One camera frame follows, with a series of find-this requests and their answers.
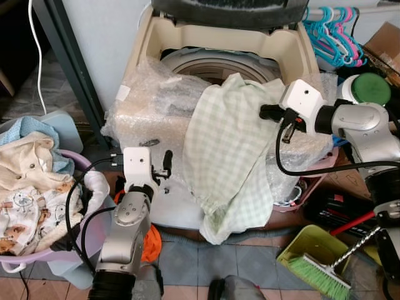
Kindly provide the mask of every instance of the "bubble wrap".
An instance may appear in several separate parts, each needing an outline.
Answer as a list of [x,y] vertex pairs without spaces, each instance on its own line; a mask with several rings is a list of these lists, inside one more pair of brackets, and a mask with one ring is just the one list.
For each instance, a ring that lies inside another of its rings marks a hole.
[[[336,100],[337,77],[332,74],[312,74],[304,77],[332,105]],[[161,168],[164,153],[171,150],[172,173],[169,188],[182,186],[183,145],[190,117],[203,91],[210,85],[194,76],[174,74],[161,62],[148,58],[122,83],[128,87],[127,96],[117,99],[111,107],[101,133],[125,147],[151,148],[154,167]],[[300,171],[312,166],[332,149],[332,138],[318,134],[310,137],[296,131],[290,144],[281,143],[281,158],[285,168]],[[276,166],[275,147],[266,156],[266,173],[275,202],[289,196],[297,177],[283,174]]]
[[210,84],[195,76],[175,74],[148,57],[122,85],[129,92],[114,102],[101,133],[117,140],[122,150],[151,147],[156,169],[163,166],[165,151],[171,150],[172,172],[175,180],[183,182],[185,133],[201,94]]
[[[336,101],[336,86],[338,77],[334,74],[309,74],[302,78],[312,87],[318,89],[329,105]],[[322,159],[332,148],[332,136],[316,134],[312,137],[303,132],[295,131],[290,144],[281,143],[281,161],[285,169],[290,171],[305,171]],[[266,155],[266,171],[274,202],[286,199],[297,181],[298,177],[282,173],[276,165],[275,142]]]

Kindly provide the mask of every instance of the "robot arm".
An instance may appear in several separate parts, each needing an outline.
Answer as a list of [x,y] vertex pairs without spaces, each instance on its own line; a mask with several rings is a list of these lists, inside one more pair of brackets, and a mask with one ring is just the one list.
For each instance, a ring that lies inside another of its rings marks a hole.
[[[389,130],[388,112],[380,105],[362,103],[328,106],[318,90],[302,80],[292,82],[279,106],[290,120],[282,122],[291,127],[283,141],[290,142],[294,119],[301,118],[302,127],[310,135],[335,134],[347,139],[356,163],[394,161],[389,166],[360,167],[359,172],[371,192],[374,213],[383,228],[376,234],[379,256],[386,277],[400,282],[400,141]],[[262,107],[260,116],[276,120],[276,107]]]
[[171,161],[172,152],[167,151],[164,170],[154,171],[149,148],[124,150],[125,195],[114,210],[111,232],[101,249],[89,299],[132,299],[144,237],[151,226],[151,201],[158,192],[158,178],[171,175]]

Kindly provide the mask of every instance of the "washing machine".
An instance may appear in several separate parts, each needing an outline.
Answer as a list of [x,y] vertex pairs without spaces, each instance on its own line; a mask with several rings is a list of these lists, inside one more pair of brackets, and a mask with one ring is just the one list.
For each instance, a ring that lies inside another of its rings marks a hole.
[[[142,16],[125,77],[147,57],[161,60],[175,73],[199,76],[213,84],[221,84],[236,72],[260,83],[281,78],[284,84],[318,73],[301,23],[307,3],[152,0]],[[136,120],[148,119],[140,110],[130,113]],[[165,150],[173,151],[172,176],[161,184],[159,196],[152,203],[151,221],[198,229],[203,213],[183,180],[182,152],[189,121],[165,116],[147,129],[141,126],[135,138],[121,146],[150,146],[156,168],[162,165]]]

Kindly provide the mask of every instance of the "broom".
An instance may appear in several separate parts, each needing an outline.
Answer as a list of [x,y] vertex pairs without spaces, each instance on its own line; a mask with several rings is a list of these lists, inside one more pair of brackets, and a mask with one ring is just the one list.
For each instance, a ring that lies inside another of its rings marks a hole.
[[318,263],[310,255],[304,254],[287,262],[287,267],[306,283],[317,288],[321,293],[334,300],[347,300],[350,295],[350,284],[335,273],[335,268],[373,237],[381,228],[374,227],[352,248],[329,266]]

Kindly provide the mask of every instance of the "washing machine drum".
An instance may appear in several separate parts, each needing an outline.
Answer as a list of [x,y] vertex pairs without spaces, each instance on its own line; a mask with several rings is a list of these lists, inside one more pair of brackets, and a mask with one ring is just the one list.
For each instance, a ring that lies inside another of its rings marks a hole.
[[281,78],[275,61],[246,52],[184,48],[161,61],[175,73],[197,76],[212,84],[222,84],[234,73],[259,83]]

